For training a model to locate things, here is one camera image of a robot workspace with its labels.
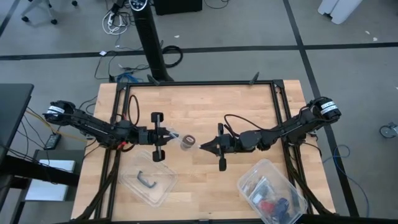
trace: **wooden tabletop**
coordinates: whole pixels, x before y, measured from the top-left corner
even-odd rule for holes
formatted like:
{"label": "wooden tabletop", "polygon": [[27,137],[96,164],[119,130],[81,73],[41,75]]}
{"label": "wooden tabletop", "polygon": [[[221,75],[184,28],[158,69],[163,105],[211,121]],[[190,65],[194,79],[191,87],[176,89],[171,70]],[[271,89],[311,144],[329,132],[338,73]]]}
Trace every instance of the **wooden tabletop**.
{"label": "wooden tabletop", "polygon": [[[295,115],[305,105],[301,85],[298,80],[284,82],[290,110]],[[95,117],[109,122],[115,92],[116,84],[100,86]],[[217,135],[217,123],[224,123],[223,116],[226,113],[243,116],[263,128],[277,125],[269,85],[145,86],[133,87],[130,94],[135,94],[139,100],[139,126],[153,129],[150,114],[154,111],[163,112],[163,126],[191,134],[199,144],[211,141]],[[278,96],[284,117],[282,99],[280,94]],[[131,119],[135,120],[134,103],[131,104],[131,114]],[[229,122],[237,133],[255,129],[239,119],[231,118]],[[309,136],[307,142],[316,145]],[[308,186],[319,201],[334,212],[319,152],[308,145],[300,148]],[[209,152],[200,149],[184,152],[176,144],[168,144],[163,149],[166,153],[164,163],[178,174],[178,182],[169,196],[160,207],[153,208],[118,182],[113,221],[259,218],[239,194],[236,186],[238,179],[264,158],[272,161],[281,173],[287,173],[280,141],[264,152],[256,150],[249,154],[227,154],[228,168],[225,172],[218,170],[218,158]],[[129,161],[137,150],[152,152],[154,147],[136,146],[132,151],[122,153],[119,173],[128,169]],[[97,149],[83,163],[72,218],[84,211],[98,190],[104,152],[104,149]],[[106,214],[108,195],[109,191],[104,197],[103,216]]]}

